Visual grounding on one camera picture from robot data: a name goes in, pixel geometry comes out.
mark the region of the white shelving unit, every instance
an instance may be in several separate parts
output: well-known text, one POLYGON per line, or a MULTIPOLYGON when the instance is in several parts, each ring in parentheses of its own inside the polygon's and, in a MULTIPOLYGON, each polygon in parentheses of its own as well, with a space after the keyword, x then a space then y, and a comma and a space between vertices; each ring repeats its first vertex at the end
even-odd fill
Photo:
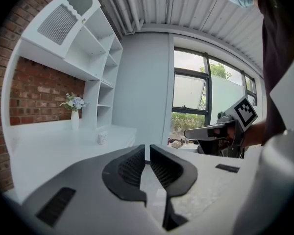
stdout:
POLYGON ((25 29, 7 65, 1 97, 2 129, 20 202, 71 164, 134 144, 136 129, 111 124, 122 51, 98 0, 53 0, 25 29), (78 131, 71 130, 70 120, 10 126, 10 90, 20 56, 86 81, 83 99, 89 104, 78 131), (111 142, 98 145, 103 130, 111 142))

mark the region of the brick wall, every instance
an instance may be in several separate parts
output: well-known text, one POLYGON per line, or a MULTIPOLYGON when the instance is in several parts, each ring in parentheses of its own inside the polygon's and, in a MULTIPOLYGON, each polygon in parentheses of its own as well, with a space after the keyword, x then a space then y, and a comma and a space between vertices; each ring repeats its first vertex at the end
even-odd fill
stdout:
MULTIPOLYGON (((5 68, 20 35, 30 21, 52 0, 20 0, 0 29, 0 96, 5 68)), ((81 95, 84 82, 35 62, 20 58, 14 76, 11 100, 11 124, 69 119, 70 113, 59 107, 65 92, 81 95)), ((2 135, 0 118, 0 190, 13 188, 10 161, 2 135)))

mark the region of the white vase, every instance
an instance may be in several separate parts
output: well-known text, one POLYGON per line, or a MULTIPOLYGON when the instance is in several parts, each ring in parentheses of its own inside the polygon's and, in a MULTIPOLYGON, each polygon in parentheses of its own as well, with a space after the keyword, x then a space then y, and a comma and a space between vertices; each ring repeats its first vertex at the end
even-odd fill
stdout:
POLYGON ((72 111, 71 114, 71 128, 74 131, 78 130, 78 124, 79 124, 79 116, 78 116, 78 111, 72 111))

